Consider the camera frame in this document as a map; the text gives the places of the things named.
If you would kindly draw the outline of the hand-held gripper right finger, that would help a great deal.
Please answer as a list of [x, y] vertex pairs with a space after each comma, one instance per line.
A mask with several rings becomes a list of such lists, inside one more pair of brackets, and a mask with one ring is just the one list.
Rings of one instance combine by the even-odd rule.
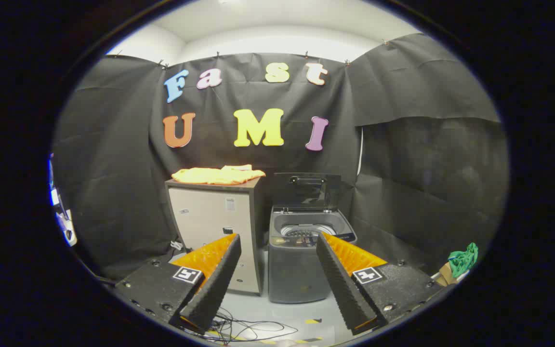
[[445, 291], [418, 268], [388, 262], [327, 233], [319, 235], [316, 253], [353, 334], [403, 321]]

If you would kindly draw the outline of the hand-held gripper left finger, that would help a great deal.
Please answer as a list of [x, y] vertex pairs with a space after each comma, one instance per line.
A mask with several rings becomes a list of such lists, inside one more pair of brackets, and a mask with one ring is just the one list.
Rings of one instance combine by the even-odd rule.
[[172, 261], [150, 260], [114, 292], [150, 318], [204, 334], [222, 305], [241, 255], [238, 234], [225, 235]]

